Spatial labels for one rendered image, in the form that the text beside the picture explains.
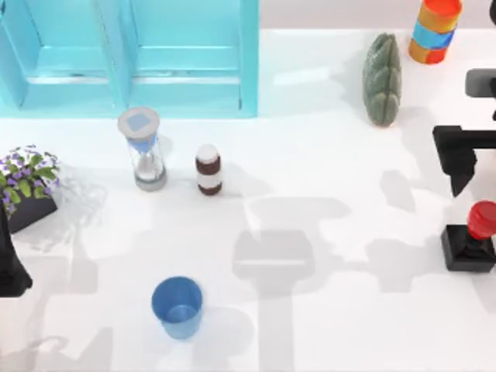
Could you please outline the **grey rounded box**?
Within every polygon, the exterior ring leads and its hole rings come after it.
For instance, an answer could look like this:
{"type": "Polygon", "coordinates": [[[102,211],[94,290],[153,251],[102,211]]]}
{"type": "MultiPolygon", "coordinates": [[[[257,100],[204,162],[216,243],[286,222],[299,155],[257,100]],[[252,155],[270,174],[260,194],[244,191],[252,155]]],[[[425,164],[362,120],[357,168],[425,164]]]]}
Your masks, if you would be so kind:
{"type": "Polygon", "coordinates": [[[496,68],[474,68],[466,73],[465,93],[471,98],[496,98],[496,68]]]}

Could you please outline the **grey-green stone sculpture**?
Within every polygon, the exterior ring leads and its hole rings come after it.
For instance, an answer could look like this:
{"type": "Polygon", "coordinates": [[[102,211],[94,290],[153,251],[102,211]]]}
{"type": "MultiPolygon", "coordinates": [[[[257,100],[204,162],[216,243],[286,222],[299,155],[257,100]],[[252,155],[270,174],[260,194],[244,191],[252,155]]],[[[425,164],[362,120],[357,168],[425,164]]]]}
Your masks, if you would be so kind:
{"type": "Polygon", "coordinates": [[[401,104],[402,69],[394,34],[381,33],[367,51],[362,73],[363,103],[368,118],[383,128],[395,121],[401,104]]]}

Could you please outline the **stack of coloured rings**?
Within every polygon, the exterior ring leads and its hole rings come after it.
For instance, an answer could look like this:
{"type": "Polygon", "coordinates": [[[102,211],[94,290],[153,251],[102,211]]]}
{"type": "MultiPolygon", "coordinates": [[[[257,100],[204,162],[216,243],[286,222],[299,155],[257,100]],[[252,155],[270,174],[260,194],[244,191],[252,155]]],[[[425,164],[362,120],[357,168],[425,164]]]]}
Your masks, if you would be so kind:
{"type": "Polygon", "coordinates": [[[420,64],[441,63],[462,9],[462,0],[422,0],[408,45],[409,56],[420,64]]]}

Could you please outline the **red and black stamp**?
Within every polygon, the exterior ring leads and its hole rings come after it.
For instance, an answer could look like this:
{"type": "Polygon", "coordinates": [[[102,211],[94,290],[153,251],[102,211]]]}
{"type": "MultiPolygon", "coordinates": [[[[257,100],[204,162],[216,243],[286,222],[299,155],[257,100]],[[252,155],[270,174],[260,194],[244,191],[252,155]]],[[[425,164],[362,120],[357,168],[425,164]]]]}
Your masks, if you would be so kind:
{"type": "Polygon", "coordinates": [[[441,243],[449,271],[489,273],[496,265],[496,202],[479,201],[472,206],[465,225],[446,225],[441,243]]]}

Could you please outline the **brown bottle with white cap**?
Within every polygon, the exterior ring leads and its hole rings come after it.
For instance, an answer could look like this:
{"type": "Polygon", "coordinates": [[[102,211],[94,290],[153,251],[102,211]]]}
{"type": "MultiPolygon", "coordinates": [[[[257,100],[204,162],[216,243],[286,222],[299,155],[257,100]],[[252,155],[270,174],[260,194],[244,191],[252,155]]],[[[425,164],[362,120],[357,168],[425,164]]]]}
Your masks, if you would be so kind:
{"type": "Polygon", "coordinates": [[[200,192],[207,196],[218,194],[222,189],[222,163],[217,148],[212,144],[201,145],[195,156],[195,166],[200,192]]]}

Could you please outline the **blue plastic cup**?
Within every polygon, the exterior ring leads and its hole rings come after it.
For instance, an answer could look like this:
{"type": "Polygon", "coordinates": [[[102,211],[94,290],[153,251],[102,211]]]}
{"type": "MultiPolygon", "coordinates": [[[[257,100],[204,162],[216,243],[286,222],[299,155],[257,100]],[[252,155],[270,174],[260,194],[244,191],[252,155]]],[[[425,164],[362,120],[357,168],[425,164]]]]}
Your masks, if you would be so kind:
{"type": "Polygon", "coordinates": [[[151,307],[169,337],[188,339],[198,331],[202,320],[202,290],[189,277],[169,277],[154,289],[151,307]]]}

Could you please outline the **blue and grey hourglass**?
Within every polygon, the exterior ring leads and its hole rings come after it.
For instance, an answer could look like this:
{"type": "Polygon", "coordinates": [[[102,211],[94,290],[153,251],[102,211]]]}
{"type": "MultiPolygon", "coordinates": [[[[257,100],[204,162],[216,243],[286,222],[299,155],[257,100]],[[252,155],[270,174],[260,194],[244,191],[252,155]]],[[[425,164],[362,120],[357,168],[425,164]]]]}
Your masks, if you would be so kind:
{"type": "Polygon", "coordinates": [[[144,106],[127,109],[118,118],[133,165],[136,186],[146,192],[159,191],[167,181],[167,170],[157,131],[159,115],[144,106]]]}

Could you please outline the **purple flower plant black pot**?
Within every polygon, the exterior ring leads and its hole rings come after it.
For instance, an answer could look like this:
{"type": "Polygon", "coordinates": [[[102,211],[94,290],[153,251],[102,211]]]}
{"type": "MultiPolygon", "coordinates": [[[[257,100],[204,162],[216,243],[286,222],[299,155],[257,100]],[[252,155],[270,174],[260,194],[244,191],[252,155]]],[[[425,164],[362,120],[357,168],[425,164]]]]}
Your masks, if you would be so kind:
{"type": "Polygon", "coordinates": [[[34,145],[0,157],[0,203],[9,230],[17,233],[57,210],[53,190],[60,185],[58,157],[34,145]]]}

